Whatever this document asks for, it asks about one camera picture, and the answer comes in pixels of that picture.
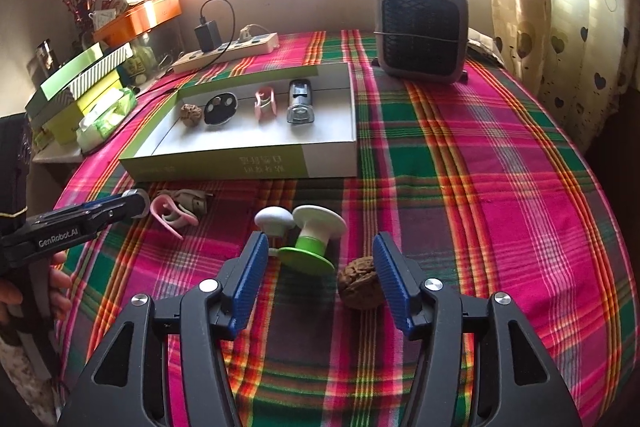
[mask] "green and white plunger toy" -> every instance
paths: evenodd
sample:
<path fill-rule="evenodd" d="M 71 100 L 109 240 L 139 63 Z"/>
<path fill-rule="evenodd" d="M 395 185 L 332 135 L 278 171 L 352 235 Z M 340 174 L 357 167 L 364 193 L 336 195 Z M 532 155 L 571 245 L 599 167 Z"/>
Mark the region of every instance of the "green and white plunger toy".
<path fill-rule="evenodd" d="M 278 250 L 280 260 L 308 275 L 334 273 L 334 265 L 324 257 L 324 252 L 330 239 L 338 239 L 347 231 L 344 219 L 322 206 L 304 204 L 294 209 L 293 220 L 302 231 L 295 247 Z"/>

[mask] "plaid bedspread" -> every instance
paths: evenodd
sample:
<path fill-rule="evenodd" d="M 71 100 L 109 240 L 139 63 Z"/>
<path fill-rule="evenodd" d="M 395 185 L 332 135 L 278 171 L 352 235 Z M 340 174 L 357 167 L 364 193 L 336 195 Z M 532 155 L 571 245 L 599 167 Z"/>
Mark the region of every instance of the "plaid bedspread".
<path fill-rule="evenodd" d="M 73 309 L 58 325 L 63 374 L 73 386 L 135 293 L 178 295 L 239 254 L 268 205 L 313 203 L 338 212 L 347 234 L 328 256 L 342 267 L 370 255 L 386 230 L 432 276 L 462 293 L 506 291 L 556 361 L 584 425 L 594 425 L 638 363 L 638 300 L 618 226 L 592 172 L 540 106 L 504 71 L 470 59 L 468 84 L 392 79 L 372 68 L 372 36 L 283 36 L 271 55 L 213 65 L 160 85 L 205 82 L 265 69 L 345 61 L 356 89 L 360 174 L 353 179 L 186 182 L 215 194 L 206 219 L 179 242 L 149 217 L 113 225 L 69 251 Z M 133 186 L 118 154 L 164 100 L 146 94 L 137 116 L 86 159 L 59 206 Z M 403 340 L 386 307 L 345 309 L 335 280 L 308 278 L 270 259 L 248 328 L 225 344 L 242 424 L 398 425 L 418 345 Z M 465 346 L 457 422 L 470 405 Z M 170 378 L 180 390 L 178 341 Z M 172 393 L 174 422 L 187 425 Z"/>

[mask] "pink hair clip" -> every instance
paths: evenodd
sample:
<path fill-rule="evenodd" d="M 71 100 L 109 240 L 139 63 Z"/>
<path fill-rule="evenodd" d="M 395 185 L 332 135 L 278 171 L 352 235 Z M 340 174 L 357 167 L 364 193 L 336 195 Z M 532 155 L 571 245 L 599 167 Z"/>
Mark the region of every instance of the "pink hair clip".
<path fill-rule="evenodd" d="M 151 215 L 154 216 L 158 223 L 165 227 L 169 232 L 182 240 L 182 236 L 176 232 L 187 225 L 197 227 L 198 218 L 181 204 L 176 205 L 168 194 L 160 194 L 151 202 Z"/>
<path fill-rule="evenodd" d="M 261 87 L 255 92 L 254 111 L 258 121 L 267 114 L 277 115 L 276 95 L 273 92 L 273 87 Z"/>

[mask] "power strip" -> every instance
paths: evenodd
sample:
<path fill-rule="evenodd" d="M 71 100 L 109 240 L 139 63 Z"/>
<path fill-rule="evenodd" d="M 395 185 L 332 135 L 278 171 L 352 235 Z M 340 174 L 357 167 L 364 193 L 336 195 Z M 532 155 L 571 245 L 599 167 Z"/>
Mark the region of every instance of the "power strip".
<path fill-rule="evenodd" d="M 226 48 L 228 42 L 224 42 L 220 47 L 212 52 L 203 53 L 198 50 L 189 53 L 180 58 L 172 66 L 174 73 L 184 73 L 186 71 L 194 71 L 205 68 L 208 64 L 216 60 Z M 254 55 L 267 55 L 279 46 L 278 34 L 270 33 L 268 35 L 259 35 L 250 41 L 238 43 L 231 42 L 231 46 L 222 57 L 223 62 L 236 60 L 237 58 L 253 57 Z"/>

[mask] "portable heater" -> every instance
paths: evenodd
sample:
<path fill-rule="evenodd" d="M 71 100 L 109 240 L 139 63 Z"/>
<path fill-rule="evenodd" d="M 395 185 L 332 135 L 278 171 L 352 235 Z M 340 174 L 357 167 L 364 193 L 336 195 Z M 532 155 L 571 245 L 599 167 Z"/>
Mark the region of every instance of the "portable heater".
<path fill-rule="evenodd" d="M 392 76 L 452 84 L 465 75 L 467 0 L 378 0 L 376 47 Z"/>

